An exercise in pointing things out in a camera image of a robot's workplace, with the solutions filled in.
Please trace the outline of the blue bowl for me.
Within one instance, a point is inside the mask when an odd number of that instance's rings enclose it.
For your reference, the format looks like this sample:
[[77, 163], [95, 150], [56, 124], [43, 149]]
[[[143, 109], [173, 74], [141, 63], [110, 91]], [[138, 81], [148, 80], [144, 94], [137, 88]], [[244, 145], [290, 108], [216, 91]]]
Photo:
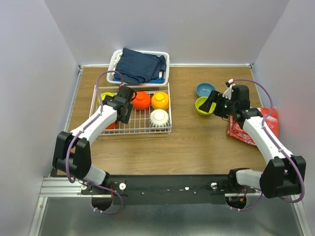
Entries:
[[196, 87], [196, 94], [198, 97], [208, 97], [213, 90], [216, 90], [214, 85], [210, 83], [200, 83]]

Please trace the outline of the lime green bowl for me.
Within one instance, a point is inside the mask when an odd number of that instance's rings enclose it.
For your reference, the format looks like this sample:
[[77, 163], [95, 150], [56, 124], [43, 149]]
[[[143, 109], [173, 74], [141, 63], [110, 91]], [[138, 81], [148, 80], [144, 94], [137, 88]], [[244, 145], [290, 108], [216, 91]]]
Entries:
[[211, 108], [209, 110], [209, 112], [204, 112], [202, 110], [199, 109], [199, 107], [207, 100], [208, 97], [200, 97], [196, 100], [195, 102], [195, 108], [197, 110], [197, 112], [200, 114], [200, 115], [203, 115], [203, 116], [209, 116], [213, 113], [213, 111], [215, 110], [215, 107], [216, 107], [216, 103], [212, 103], [211, 105]]

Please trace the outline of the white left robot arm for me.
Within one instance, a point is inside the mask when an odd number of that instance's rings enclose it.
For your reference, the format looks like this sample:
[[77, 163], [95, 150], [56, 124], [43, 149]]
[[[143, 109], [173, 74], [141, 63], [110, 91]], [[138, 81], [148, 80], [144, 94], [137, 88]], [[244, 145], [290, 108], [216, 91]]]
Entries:
[[58, 134], [55, 144], [52, 166], [67, 174], [70, 182], [75, 179], [92, 183], [98, 194], [108, 191], [109, 173], [92, 165], [91, 146], [96, 138], [109, 125], [120, 122], [127, 124], [133, 108], [132, 100], [137, 93], [120, 86], [114, 96], [106, 96], [97, 111], [82, 125], [70, 132]]

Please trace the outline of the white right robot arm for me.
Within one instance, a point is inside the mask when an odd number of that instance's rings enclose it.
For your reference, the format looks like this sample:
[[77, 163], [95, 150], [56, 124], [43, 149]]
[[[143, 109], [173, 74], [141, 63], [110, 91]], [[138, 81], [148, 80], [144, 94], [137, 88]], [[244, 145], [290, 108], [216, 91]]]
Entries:
[[250, 92], [246, 85], [228, 82], [224, 93], [212, 91], [198, 108], [209, 112], [214, 106], [213, 115], [221, 118], [232, 117], [234, 121], [252, 138], [266, 161], [263, 172], [251, 169], [232, 171], [232, 177], [226, 181], [227, 189], [239, 192], [249, 186], [263, 193], [267, 198], [282, 198], [299, 195], [297, 201], [305, 195], [304, 177], [306, 161], [289, 151], [267, 126], [267, 117], [251, 107]]

